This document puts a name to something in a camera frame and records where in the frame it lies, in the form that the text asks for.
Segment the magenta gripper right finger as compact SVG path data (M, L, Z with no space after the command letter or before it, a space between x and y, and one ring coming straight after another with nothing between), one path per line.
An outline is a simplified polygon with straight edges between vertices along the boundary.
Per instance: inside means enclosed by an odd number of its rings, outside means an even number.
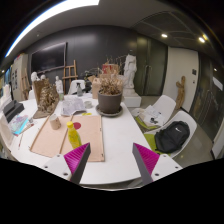
M137 143L133 144L132 153L140 171L143 184L152 183L153 179L151 175L160 155Z

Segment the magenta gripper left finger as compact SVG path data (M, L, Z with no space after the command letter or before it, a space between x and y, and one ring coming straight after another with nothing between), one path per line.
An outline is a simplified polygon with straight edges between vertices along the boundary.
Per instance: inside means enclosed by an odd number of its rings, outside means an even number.
M72 173L70 179L72 183L80 183L90 153L90 144L86 143L64 155L64 159Z

